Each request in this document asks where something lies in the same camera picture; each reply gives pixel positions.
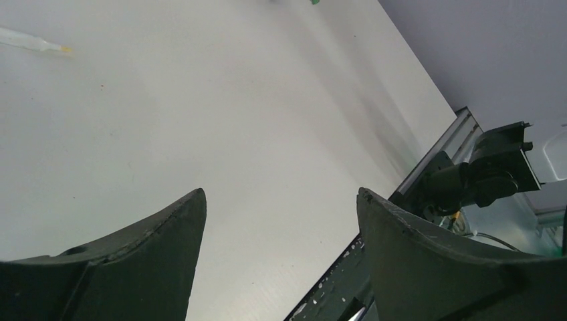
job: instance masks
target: white tabletop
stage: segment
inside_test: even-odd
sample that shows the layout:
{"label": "white tabletop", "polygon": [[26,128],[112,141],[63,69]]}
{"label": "white tabletop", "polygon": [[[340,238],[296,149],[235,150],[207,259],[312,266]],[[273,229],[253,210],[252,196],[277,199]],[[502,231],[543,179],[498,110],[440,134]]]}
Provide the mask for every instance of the white tabletop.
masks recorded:
{"label": "white tabletop", "polygon": [[0,257],[204,188],[187,320],[281,320],[454,119],[376,0],[0,3]]}

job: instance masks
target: black plastic part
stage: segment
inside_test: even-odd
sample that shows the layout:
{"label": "black plastic part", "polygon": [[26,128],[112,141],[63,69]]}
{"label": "black plastic part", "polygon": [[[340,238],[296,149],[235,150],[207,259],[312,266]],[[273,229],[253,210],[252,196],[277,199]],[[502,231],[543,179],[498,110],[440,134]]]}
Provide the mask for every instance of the black plastic part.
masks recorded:
{"label": "black plastic part", "polygon": [[[390,201],[410,213],[418,215],[419,217],[427,219],[428,221],[432,221],[432,217],[429,217],[429,215],[427,215],[426,208],[437,207],[437,205],[435,198],[432,198],[431,196],[431,188],[426,187],[426,184],[428,181],[431,181],[430,178],[435,173],[453,167],[453,161],[451,160],[451,158],[449,158],[447,153],[445,151],[438,152],[415,179],[414,183],[408,188],[408,190],[404,194],[395,191],[390,197]],[[458,187],[457,189],[457,191],[452,193],[461,196],[462,188]]]}
{"label": "black plastic part", "polygon": [[380,321],[567,320],[567,258],[460,237],[368,189],[357,211]]}
{"label": "black plastic part", "polygon": [[538,180],[524,154],[534,147],[531,142],[524,142],[524,131],[529,126],[525,122],[516,122],[484,132],[477,139],[469,160],[471,184],[493,176],[485,171],[497,169],[509,174],[516,182],[518,192],[539,190]]}
{"label": "black plastic part", "polygon": [[423,191],[443,214],[453,214],[474,204],[474,192],[467,189],[468,163],[461,163],[425,176]]}
{"label": "black plastic part", "polygon": [[2,320],[185,320],[205,193],[59,256],[0,262]]}
{"label": "black plastic part", "polygon": [[374,294],[364,250],[357,236],[285,320],[348,321],[361,307],[370,306]]}
{"label": "black plastic part", "polygon": [[567,256],[567,206],[563,214],[563,240],[561,241],[561,255]]}

